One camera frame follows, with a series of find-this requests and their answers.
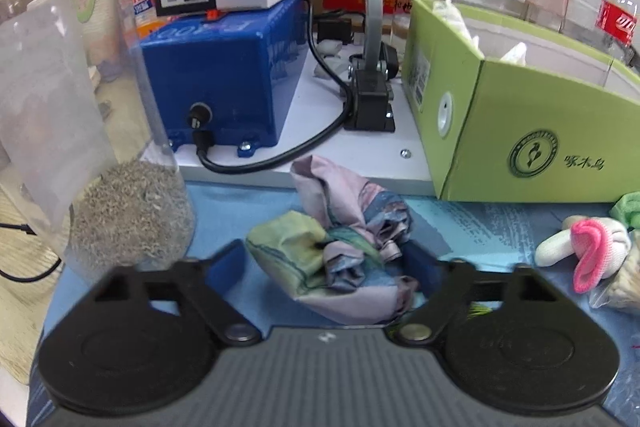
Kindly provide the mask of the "clear container with granules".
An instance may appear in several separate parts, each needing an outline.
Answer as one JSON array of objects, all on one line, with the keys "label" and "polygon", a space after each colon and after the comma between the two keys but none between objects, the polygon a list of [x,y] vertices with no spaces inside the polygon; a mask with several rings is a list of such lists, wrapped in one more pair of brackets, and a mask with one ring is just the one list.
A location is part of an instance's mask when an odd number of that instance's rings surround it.
[{"label": "clear container with granules", "polygon": [[74,237],[102,176],[142,160],[179,171],[131,0],[1,0],[1,188],[87,280],[104,265]]}]

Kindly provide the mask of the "cola bottle red label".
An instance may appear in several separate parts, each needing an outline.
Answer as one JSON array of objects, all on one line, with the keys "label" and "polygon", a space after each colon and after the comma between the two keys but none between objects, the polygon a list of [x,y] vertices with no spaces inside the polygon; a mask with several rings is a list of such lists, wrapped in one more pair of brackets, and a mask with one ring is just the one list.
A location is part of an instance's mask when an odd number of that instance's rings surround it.
[{"label": "cola bottle red label", "polygon": [[606,53],[621,62],[632,57],[638,24],[638,0],[601,0],[596,29]]}]

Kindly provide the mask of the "white pink plush toy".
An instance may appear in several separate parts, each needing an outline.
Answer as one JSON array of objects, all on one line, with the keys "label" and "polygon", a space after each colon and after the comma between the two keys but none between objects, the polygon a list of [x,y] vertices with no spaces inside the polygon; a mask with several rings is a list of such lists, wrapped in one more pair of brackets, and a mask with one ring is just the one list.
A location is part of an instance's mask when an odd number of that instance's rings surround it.
[{"label": "white pink plush toy", "polygon": [[534,260],[537,267],[548,268],[575,257],[573,289],[585,294],[620,271],[631,249],[630,235],[620,221],[570,216],[561,231],[537,246]]}]

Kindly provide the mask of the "green cardboard box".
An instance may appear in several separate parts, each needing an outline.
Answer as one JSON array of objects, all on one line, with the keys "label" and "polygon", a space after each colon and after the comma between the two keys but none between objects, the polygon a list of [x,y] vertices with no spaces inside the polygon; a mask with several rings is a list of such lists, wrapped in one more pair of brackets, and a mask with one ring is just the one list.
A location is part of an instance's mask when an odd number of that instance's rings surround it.
[{"label": "green cardboard box", "polygon": [[[437,197],[613,202],[639,187],[639,78],[608,54],[462,6],[474,49],[414,0],[402,87]],[[501,62],[519,42],[526,65]]]}]

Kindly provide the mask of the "multicolour pastel cloth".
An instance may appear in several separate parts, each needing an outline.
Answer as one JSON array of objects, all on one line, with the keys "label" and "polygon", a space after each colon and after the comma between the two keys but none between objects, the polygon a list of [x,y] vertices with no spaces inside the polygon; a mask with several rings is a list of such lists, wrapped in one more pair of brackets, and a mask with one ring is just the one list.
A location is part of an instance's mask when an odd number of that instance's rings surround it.
[{"label": "multicolour pastel cloth", "polygon": [[288,297],[343,325],[393,322],[423,303],[400,266],[412,229],[401,196],[317,155],[296,159],[290,173],[302,208],[245,239]]}]

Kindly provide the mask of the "blue metal machine box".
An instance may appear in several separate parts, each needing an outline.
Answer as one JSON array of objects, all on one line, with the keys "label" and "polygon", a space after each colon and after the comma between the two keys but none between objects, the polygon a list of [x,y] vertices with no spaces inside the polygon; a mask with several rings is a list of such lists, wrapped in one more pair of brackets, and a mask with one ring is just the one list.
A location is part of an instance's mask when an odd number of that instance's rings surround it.
[{"label": "blue metal machine box", "polygon": [[173,148],[193,119],[241,157],[278,144],[308,54],[304,0],[219,20],[179,18],[142,40],[150,85]]}]

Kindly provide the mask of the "white towel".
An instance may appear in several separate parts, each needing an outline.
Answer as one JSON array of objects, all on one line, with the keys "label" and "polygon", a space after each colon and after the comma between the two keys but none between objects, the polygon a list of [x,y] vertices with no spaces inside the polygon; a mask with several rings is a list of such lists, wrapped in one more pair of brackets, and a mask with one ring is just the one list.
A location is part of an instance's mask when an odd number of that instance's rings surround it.
[{"label": "white towel", "polygon": [[[480,37],[472,36],[468,26],[462,17],[461,12],[454,6],[451,0],[436,0],[433,4],[433,12],[443,20],[453,31],[457,32],[474,49],[480,51]],[[526,65],[527,46],[524,42],[519,42],[506,54],[500,57],[501,62],[515,65]]]}]

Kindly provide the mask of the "green towel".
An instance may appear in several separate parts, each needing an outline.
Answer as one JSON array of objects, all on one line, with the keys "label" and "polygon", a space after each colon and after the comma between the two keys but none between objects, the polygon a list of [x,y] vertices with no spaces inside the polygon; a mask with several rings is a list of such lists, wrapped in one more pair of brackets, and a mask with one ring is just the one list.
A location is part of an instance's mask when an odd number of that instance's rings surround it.
[{"label": "green towel", "polygon": [[610,210],[610,217],[626,229],[640,229],[640,193],[632,192],[622,196]]}]

